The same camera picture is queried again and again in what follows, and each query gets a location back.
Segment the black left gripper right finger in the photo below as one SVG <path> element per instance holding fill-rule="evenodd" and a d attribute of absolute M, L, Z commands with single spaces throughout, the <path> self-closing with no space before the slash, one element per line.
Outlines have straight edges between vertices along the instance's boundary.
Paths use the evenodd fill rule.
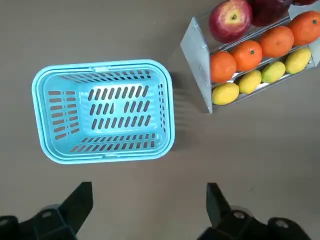
<path fill-rule="evenodd" d="M 311 240 L 288 218 L 272 217 L 264 224 L 241 209 L 232 209 L 217 183 L 207 183 L 206 210 L 211 226 L 200 240 Z"/>

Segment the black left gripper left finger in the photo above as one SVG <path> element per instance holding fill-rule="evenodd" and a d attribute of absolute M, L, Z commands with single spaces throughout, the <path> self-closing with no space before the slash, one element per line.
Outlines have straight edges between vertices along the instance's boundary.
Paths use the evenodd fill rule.
<path fill-rule="evenodd" d="M 61 204 L 49 205 L 28 220 L 14 215 L 0 217 L 2 240 L 76 240 L 93 209 L 90 181 L 82 182 Z"/>

